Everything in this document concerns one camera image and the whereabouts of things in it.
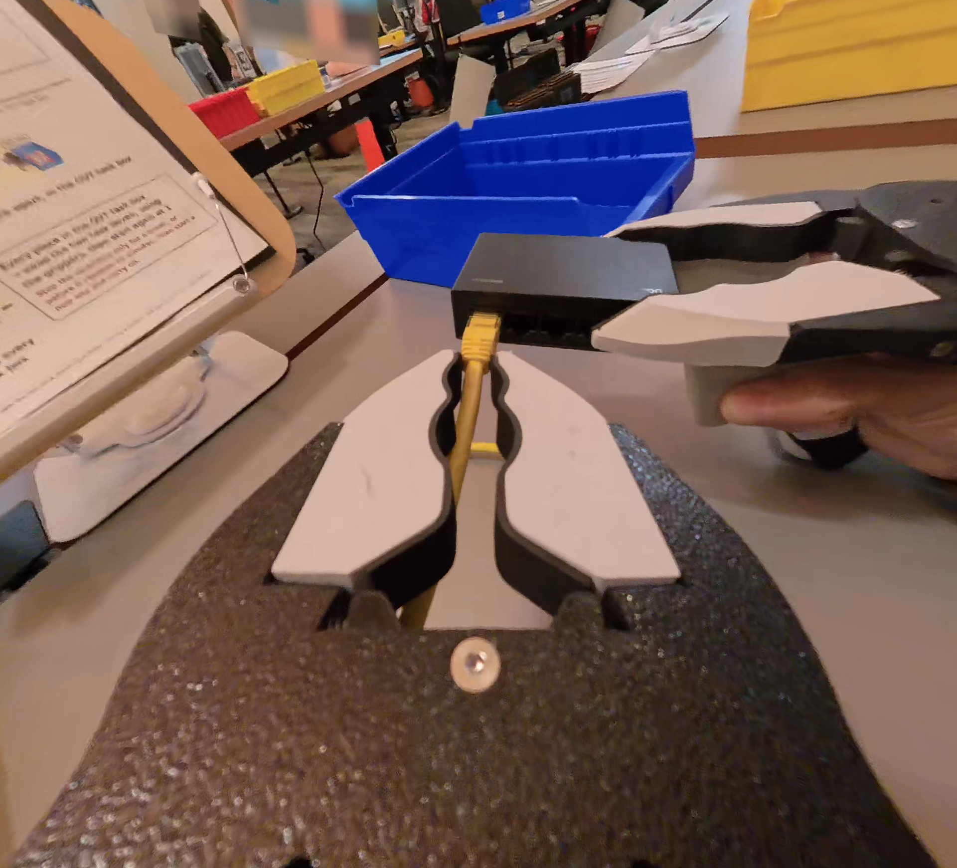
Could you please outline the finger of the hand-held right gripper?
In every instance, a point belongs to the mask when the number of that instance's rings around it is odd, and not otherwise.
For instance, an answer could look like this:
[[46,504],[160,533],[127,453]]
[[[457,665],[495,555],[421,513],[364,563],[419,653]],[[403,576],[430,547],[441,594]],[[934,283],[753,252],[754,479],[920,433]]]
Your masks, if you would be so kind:
[[852,207],[814,201],[732,204],[633,221],[605,239],[664,248],[674,264],[724,261],[784,264],[839,252],[845,229],[856,232]]
[[592,347],[693,366],[767,367],[780,359],[794,324],[940,300],[909,276],[826,261],[761,283],[650,296],[597,326]]

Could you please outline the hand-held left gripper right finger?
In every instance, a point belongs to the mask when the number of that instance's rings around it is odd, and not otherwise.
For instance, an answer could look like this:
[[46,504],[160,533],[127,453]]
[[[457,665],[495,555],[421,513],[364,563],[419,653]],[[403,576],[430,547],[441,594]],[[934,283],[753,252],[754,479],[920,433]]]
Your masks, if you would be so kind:
[[610,424],[511,351],[490,367],[496,446],[495,561],[548,615],[577,593],[671,586],[681,577]]

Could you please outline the black crate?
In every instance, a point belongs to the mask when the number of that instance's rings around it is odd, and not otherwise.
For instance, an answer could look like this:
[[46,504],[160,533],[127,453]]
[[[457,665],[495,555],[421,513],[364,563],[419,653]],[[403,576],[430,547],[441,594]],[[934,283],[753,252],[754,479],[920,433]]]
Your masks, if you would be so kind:
[[504,113],[567,106],[583,100],[582,83],[577,72],[561,66],[558,50],[548,48],[497,75],[492,98]]

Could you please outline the printed instruction sheet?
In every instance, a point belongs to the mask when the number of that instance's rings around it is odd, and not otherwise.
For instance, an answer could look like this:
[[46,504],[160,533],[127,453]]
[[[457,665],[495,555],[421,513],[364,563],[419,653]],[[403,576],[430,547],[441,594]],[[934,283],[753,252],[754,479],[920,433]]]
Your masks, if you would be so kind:
[[41,0],[1,0],[1,58],[7,433],[271,248]]

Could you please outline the large yellow plastic bin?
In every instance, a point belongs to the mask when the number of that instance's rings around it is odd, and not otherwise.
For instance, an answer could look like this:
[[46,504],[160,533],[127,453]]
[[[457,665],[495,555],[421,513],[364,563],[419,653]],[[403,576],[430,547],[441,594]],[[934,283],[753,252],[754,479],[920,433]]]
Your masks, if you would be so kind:
[[954,87],[956,0],[752,0],[741,110]]

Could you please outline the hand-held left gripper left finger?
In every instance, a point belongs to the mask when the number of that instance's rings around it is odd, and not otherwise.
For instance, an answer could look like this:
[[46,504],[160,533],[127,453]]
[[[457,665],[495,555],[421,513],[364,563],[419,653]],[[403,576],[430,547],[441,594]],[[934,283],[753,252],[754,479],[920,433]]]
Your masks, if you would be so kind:
[[434,587],[456,557],[449,468],[459,355],[438,351],[342,421],[271,566],[284,584],[374,590],[397,610]]

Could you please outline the small red plastic bin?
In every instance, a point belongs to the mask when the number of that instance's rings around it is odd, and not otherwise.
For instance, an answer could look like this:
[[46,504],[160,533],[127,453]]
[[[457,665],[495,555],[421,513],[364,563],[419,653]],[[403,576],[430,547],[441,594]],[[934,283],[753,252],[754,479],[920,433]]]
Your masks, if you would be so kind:
[[188,107],[218,140],[261,120],[245,86],[201,98]]

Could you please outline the small yellow plastic bin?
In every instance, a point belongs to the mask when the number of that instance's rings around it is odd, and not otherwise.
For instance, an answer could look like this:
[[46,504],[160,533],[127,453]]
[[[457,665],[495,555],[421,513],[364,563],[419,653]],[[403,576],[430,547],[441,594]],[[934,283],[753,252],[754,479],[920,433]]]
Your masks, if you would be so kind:
[[316,60],[266,73],[244,87],[260,118],[281,114],[325,93],[321,69]]

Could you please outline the person's right hand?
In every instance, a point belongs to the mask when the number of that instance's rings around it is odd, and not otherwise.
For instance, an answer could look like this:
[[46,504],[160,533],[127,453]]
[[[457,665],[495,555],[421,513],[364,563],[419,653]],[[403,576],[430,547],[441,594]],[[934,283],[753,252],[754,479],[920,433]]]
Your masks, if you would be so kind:
[[933,479],[956,480],[954,365],[880,355],[784,367],[721,399],[724,421],[789,436],[805,455],[854,440]]

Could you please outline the wooden document stand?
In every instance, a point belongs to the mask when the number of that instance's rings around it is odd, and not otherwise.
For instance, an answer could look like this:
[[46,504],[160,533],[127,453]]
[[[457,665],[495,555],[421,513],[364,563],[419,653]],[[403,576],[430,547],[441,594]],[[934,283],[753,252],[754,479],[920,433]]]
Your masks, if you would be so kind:
[[65,545],[281,381],[285,356],[235,324],[290,276],[295,245],[278,209],[120,31],[69,0],[41,1],[97,75],[192,164],[217,212],[227,205],[271,248],[10,432],[1,418],[2,526],[23,520]]

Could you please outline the black network switch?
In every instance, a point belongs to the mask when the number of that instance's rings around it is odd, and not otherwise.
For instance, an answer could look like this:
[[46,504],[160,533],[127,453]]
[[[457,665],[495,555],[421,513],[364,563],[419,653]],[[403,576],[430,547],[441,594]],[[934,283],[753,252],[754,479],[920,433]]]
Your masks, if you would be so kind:
[[451,288],[458,339],[476,313],[501,345],[592,351],[592,331],[637,302],[678,293],[659,243],[617,237],[483,233]]

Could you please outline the large blue plastic bin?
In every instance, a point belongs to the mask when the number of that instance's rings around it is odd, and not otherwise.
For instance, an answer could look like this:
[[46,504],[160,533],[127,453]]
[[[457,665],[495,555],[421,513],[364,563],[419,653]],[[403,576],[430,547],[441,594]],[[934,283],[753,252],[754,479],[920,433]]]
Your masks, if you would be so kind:
[[449,288],[483,233],[603,236],[669,213],[693,178],[686,91],[456,123],[337,200],[391,278]]

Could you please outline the stack of white papers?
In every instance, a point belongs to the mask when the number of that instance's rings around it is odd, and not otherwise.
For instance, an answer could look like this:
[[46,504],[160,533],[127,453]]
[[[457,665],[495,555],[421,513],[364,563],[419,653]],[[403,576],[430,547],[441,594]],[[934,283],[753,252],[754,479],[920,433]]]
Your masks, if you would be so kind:
[[582,61],[569,68],[580,80],[583,96],[596,96],[619,86],[653,57],[652,51],[621,57]]

